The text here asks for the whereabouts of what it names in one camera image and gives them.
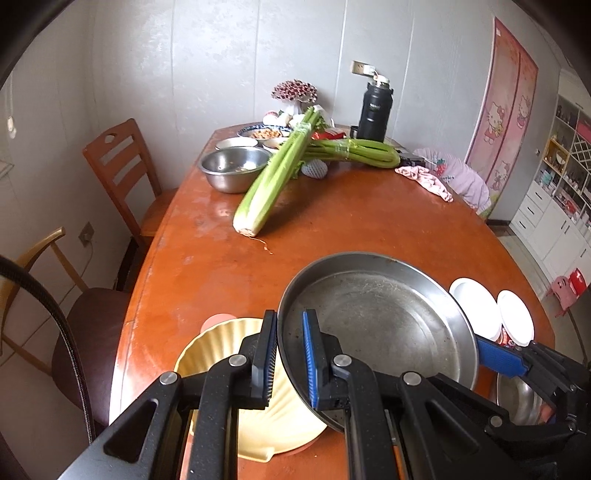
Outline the red wooden chair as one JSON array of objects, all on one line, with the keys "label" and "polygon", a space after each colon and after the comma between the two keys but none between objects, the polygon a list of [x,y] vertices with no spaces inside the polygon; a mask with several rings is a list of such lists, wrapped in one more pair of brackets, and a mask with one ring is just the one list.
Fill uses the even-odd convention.
[{"label": "red wooden chair", "polygon": [[[105,130],[84,147],[82,154],[130,232],[114,284],[116,290],[130,292],[176,191],[162,188],[147,144],[133,118]],[[138,219],[127,197],[142,180],[148,182],[153,200]]]}]

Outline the small white bowl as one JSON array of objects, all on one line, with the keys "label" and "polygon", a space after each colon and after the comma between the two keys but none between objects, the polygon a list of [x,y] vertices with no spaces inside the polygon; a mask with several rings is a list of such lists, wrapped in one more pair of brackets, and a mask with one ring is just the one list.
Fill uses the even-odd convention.
[{"label": "small white bowl", "polygon": [[224,150],[233,147],[256,147],[259,141],[249,137],[236,136],[223,139],[216,143],[216,150]]}]

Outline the black thermos bottle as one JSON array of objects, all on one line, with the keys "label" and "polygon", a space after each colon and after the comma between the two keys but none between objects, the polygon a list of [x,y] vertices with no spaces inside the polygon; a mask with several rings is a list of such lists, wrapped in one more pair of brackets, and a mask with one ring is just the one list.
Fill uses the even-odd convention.
[{"label": "black thermos bottle", "polygon": [[349,129],[349,136],[383,142],[394,101],[390,80],[380,74],[375,66],[359,61],[352,62],[351,71],[355,75],[369,78],[370,81],[363,95],[359,124]]}]

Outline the thick celery bunch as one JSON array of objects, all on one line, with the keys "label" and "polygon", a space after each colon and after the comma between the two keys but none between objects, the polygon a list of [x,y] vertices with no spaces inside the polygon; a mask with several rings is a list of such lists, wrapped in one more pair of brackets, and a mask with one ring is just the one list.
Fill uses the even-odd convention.
[{"label": "thick celery bunch", "polygon": [[311,135],[318,130],[318,123],[321,121],[322,107],[309,107],[301,123],[291,132],[279,151],[270,157],[263,172],[242,198],[233,216],[232,227],[235,232],[252,238],[263,229],[281,191],[300,165],[311,142]]}]

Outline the large stainless steel bowl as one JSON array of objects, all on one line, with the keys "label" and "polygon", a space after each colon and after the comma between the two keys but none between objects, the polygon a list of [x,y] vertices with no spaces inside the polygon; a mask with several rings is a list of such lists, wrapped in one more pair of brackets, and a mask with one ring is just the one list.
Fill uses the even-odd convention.
[{"label": "large stainless steel bowl", "polygon": [[266,168],[270,152],[257,147],[229,147],[204,155],[197,163],[211,187],[225,194],[242,194]]}]

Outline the white display cabinet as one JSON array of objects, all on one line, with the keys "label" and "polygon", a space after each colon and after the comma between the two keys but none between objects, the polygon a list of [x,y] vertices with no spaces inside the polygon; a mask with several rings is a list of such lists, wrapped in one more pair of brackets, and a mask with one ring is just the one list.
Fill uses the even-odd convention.
[{"label": "white display cabinet", "polygon": [[590,280],[590,94],[562,70],[551,130],[511,223],[546,277]]}]

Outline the red paper noodle bowl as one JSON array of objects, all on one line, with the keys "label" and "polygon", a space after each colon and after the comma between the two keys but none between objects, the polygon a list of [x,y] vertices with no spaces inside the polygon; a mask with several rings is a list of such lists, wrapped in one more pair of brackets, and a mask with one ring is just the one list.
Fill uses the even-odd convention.
[{"label": "red paper noodle bowl", "polygon": [[462,308],[474,333],[496,342],[502,332],[502,321],[498,317],[497,302],[489,290],[473,279],[458,278],[449,292]]}]

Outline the tan curved-back chair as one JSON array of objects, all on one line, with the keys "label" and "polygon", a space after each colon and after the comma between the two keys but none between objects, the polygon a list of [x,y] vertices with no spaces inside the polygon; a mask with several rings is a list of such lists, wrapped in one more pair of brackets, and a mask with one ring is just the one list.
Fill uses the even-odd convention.
[{"label": "tan curved-back chair", "polygon": [[[64,236],[64,228],[54,230],[22,254],[16,264],[30,271],[39,257],[50,249],[74,286],[80,290],[80,295],[65,316],[66,331],[72,335],[81,361],[94,424],[102,429],[109,424],[114,365],[131,295],[87,286],[57,245],[57,241]],[[50,364],[39,360],[5,333],[1,335],[1,344],[9,346],[23,360],[51,377],[56,387],[72,403],[78,407],[82,405],[71,358],[63,339],[57,340]]]}]

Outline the blue patterned food dish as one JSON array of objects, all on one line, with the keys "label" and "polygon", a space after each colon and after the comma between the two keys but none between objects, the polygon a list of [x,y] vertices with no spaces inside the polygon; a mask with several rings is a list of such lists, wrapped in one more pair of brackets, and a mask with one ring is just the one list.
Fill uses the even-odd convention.
[{"label": "blue patterned food dish", "polygon": [[256,139],[256,141],[269,140],[271,138],[280,138],[290,136],[290,127],[253,124],[243,127],[238,131],[238,136]]}]

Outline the stainless steel pan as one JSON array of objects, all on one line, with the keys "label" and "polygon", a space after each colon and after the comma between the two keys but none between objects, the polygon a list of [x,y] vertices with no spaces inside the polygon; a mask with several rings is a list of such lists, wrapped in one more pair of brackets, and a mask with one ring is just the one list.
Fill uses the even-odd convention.
[{"label": "stainless steel pan", "polygon": [[288,284],[279,307],[284,370],[308,399],[303,313],[312,309],[324,333],[349,356],[393,376],[442,373],[473,389],[479,353],[472,327],[454,297],[412,265],[369,252],[318,259]]}]

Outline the small stainless steel bowl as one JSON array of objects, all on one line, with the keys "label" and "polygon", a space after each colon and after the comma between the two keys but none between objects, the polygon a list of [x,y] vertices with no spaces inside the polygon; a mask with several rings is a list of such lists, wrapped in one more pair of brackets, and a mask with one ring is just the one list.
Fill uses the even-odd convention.
[{"label": "small stainless steel bowl", "polygon": [[491,398],[516,425],[548,423],[554,415],[554,410],[519,377],[498,374]]}]

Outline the pink child stool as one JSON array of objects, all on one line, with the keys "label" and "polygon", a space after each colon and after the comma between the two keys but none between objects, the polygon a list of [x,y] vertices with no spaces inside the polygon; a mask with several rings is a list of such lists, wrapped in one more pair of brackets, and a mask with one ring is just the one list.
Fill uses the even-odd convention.
[{"label": "pink child stool", "polygon": [[553,295],[558,299],[560,310],[556,316],[560,317],[568,313],[587,287],[588,283],[578,268],[568,276],[559,276],[553,280],[546,295]]}]

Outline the pink patterned cloth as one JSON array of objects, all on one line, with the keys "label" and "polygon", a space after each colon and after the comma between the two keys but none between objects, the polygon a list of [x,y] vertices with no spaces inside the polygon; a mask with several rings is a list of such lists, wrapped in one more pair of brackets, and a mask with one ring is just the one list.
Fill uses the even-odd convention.
[{"label": "pink patterned cloth", "polygon": [[416,181],[422,188],[431,194],[440,197],[445,202],[452,203],[454,200],[453,195],[448,191],[444,184],[426,167],[401,166],[396,168],[394,172],[407,179]]}]

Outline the wall power socket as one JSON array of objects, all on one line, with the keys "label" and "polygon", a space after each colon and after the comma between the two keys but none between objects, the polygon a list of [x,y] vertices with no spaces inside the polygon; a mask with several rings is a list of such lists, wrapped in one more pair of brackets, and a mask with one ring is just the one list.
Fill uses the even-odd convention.
[{"label": "wall power socket", "polygon": [[94,228],[90,222],[87,222],[78,235],[78,239],[83,247],[91,244],[94,235]]}]

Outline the pink Hello Kitty curtain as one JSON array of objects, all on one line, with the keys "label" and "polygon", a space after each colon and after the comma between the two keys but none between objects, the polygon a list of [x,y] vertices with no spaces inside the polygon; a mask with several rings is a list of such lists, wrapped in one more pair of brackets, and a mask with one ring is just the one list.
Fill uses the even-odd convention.
[{"label": "pink Hello Kitty curtain", "polygon": [[477,208],[486,218],[503,192],[523,144],[536,91],[538,66],[500,21],[494,22],[492,63],[467,164],[488,189]]}]

